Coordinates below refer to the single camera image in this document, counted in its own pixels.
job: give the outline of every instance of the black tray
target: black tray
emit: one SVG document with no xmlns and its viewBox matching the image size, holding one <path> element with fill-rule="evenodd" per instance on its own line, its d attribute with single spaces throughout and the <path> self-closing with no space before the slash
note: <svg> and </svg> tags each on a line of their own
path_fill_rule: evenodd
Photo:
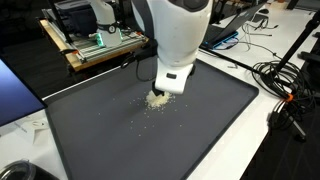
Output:
<svg viewBox="0 0 320 180">
<path fill-rule="evenodd" d="M 142 62 L 140 76 L 154 67 L 154 61 Z M 138 82 L 135 64 L 47 99 L 68 178 L 187 178 L 259 92 L 201 61 L 196 67 L 184 94 L 164 110 L 147 110 L 151 82 Z"/>
</svg>

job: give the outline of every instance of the pile of powder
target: pile of powder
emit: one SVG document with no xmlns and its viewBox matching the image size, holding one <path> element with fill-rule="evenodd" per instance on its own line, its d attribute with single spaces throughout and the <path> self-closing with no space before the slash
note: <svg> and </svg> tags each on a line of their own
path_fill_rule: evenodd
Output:
<svg viewBox="0 0 320 180">
<path fill-rule="evenodd" d="M 157 109 L 157 108 L 160 108 L 161 106 L 165 105 L 166 103 L 168 103 L 171 96 L 172 95 L 168 92 L 165 92 L 164 96 L 162 96 L 162 95 L 156 96 L 153 93 L 153 91 L 150 91 L 149 94 L 147 95 L 146 103 L 149 108 Z"/>
</svg>

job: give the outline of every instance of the computer screen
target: computer screen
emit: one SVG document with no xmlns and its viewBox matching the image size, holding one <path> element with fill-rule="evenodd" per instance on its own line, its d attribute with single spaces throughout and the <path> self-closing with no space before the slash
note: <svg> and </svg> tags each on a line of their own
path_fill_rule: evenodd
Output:
<svg viewBox="0 0 320 180">
<path fill-rule="evenodd" d="M 0 127 L 45 108 L 45 104 L 0 59 Z"/>
</svg>

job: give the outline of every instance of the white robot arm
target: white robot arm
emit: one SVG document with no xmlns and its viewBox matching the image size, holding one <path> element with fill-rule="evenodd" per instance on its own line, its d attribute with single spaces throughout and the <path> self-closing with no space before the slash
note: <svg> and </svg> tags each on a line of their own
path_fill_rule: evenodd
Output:
<svg viewBox="0 0 320 180">
<path fill-rule="evenodd" d="M 209 24 L 212 0 L 132 0 L 140 28 L 158 42 L 155 88 L 182 94 Z"/>
<path fill-rule="evenodd" d="M 111 0 L 87 0 L 97 18 L 99 46 L 114 47 L 121 44 L 120 29 L 116 25 Z"/>
</svg>

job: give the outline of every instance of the white table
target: white table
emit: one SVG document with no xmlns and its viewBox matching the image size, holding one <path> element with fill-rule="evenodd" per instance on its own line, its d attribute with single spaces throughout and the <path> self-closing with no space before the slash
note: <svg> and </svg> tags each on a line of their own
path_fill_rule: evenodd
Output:
<svg viewBox="0 0 320 180">
<path fill-rule="evenodd" d="M 312 15 L 301 10 L 270 9 L 269 17 L 269 26 L 278 24 L 279 27 L 261 32 L 271 33 L 273 34 L 272 37 L 251 36 L 252 43 L 266 46 L 277 52 L 279 56 L 283 56 L 303 31 Z M 230 21 L 230 18 L 222 22 L 226 25 L 228 21 Z M 242 30 L 239 30 L 239 33 L 239 37 L 241 37 L 243 35 Z M 310 51 L 315 42 L 316 38 L 309 37 L 298 52 Z M 219 51 L 219 53 L 250 66 L 257 62 L 273 60 L 272 54 L 264 49 L 252 46 L 251 50 L 246 52 L 246 48 L 245 44 L 238 44 L 230 50 Z M 233 64 L 203 53 L 199 53 L 198 58 L 258 87 L 250 72 L 241 67 L 238 69 L 228 68 Z M 298 59 L 296 55 L 290 62 L 295 63 L 298 67 L 303 65 L 303 61 Z M 267 116 L 278 101 L 277 98 L 260 88 L 257 98 L 230 126 L 189 179 L 239 179 L 267 134 Z M 46 119 L 44 111 L 31 115 L 29 118 Z M 39 137 L 37 143 L 31 145 L 14 133 L 10 127 L 12 126 L 7 125 L 0 128 L 0 134 L 2 135 L 0 137 L 0 169 L 13 161 L 24 158 L 29 159 L 32 163 L 49 171 L 59 179 L 67 179 L 51 131 L 42 132 L 49 136 Z"/>
</svg>

